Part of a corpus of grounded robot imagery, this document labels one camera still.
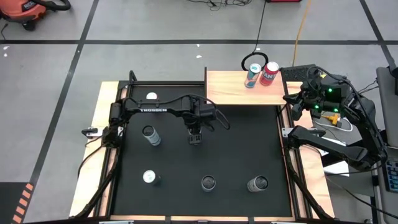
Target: floor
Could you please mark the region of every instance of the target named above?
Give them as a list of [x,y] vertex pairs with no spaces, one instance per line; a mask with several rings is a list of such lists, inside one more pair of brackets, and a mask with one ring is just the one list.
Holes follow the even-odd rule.
[[[9,24],[0,40],[0,182],[35,185],[25,222],[68,217],[86,142],[80,131],[91,124],[102,81],[125,80],[130,70],[139,80],[203,80],[204,66],[240,70],[264,0],[216,12],[186,0],[70,2],[72,10],[50,12],[34,32]],[[266,4],[258,48],[281,67],[292,64],[306,3]],[[396,0],[313,0],[295,64],[315,63],[365,87],[387,58],[398,58],[397,7]],[[383,129],[378,91],[366,96]],[[330,190],[337,217],[370,218],[370,209]]]

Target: black floor stripe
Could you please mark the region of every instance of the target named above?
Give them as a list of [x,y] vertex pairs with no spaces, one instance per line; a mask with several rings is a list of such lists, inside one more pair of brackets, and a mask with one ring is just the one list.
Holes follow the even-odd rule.
[[[79,44],[81,40],[0,40],[0,44]],[[256,40],[84,40],[84,44],[160,45],[160,44],[256,44]],[[295,40],[259,40],[259,44],[294,45]],[[300,45],[398,45],[398,40],[299,40]]]
[[376,25],[376,21],[374,20],[372,14],[371,14],[371,11],[369,10],[368,5],[366,4],[366,1],[365,0],[359,0],[359,1],[362,5],[362,8],[365,12],[366,17],[368,18],[369,23],[371,24],[374,35],[376,35],[377,40],[381,42],[381,49],[384,53],[384,56],[387,59],[387,63],[389,64],[389,66],[391,68],[395,68],[396,67],[395,61],[392,58],[390,51],[388,50],[386,42],[384,41],[383,36],[381,35],[380,30]]
[[42,148],[40,150],[39,157],[37,158],[36,165],[34,167],[32,176],[30,177],[30,182],[33,183],[34,186],[37,185],[37,181],[39,180],[40,173],[43,169],[44,160],[47,157],[47,153],[50,148],[50,144],[51,144],[54,132],[55,132],[55,128],[57,127],[57,124],[58,124],[58,121],[59,121],[59,118],[61,115],[61,110],[63,108],[63,104],[65,103],[65,100],[67,98],[68,90],[69,90],[70,84],[72,82],[73,75],[75,74],[76,66],[79,61],[81,51],[83,50],[84,41],[87,38],[88,30],[90,29],[91,22],[93,21],[93,18],[94,18],[94,13],[96,11],[98,1],[99,0],[94,0],[93,4],[91,6],[90,13],[88,14],[88,18],[87,18],[85,27],[83,29],[78,46],[76,48],[75,55],[73,56],[73,60],[71,62],[67,77],[63,84],[61,94],[58,99],[58,103],[55,107],[55,111],[52,116],[49,129],[47,130],[47,134],[45,135],[44,142],[43,142]]

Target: red soda can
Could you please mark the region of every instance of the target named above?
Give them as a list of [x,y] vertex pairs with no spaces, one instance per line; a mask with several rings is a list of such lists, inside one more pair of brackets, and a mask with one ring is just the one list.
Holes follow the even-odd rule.
[[276,62],[268,62],[261,75],[260,83],[269,86],[274,81],[276,74],[279,72],[279,65]]

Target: soda can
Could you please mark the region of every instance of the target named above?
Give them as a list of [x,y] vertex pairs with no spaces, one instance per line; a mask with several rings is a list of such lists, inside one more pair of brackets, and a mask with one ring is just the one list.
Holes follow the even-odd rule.
[[259,78],[259,74],[261,72],[261,66],[257,63],[253,63],[250,65],[248,70],[248,74],[246,76],[246,81],[244,81],[244,86],[247,88],[253,88]]
[[248,190],[250,192],[260,192],[268,187],[268,181],[263,176],[257,176],[248,182]]
[[147,170],[142,175],[142,179],[147,184],[157,185],[160,183],[160,176],[157,175],[153,170]]
[[154,127],[147,125],[142,129],[142,135],[151,143],[153,146],[160,144],[160,136],[157,134]]
[[278,72],[279,65],[276,62],[268,62],[261,75],[260,83],[265,86],[271,85]]
[[216,179],[212,175],[206,175],[201,179],[201,188],[204,192],[211,192],[216,187]]

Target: yellow cable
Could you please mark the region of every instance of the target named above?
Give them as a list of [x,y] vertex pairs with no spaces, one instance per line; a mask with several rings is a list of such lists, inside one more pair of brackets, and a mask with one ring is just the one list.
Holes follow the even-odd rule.
[[303,19],[301,20],[300,28],[298,29],[298,33],[297,33],[297,37],[296,37],[296,42],[294,43],[294,54],[293,54],[293,63],[292,63],[292,66],[294,66],[294,61],[295,61],[295,59],[296,59],[296,53],[297,53],[297,51],[296,51],[296,49],[297,49],[297,43],[299,42],[299,37],[300,37],[300,34],[301,34],[301,30],[302,30],[302,28],[303,28],[305,18],[307,17],[307,13],[308,13],[308,9],[310,8],[310,5],[311,5],[311,0],[308,0],[307,6],[305,6],[304,16],[303,16]]

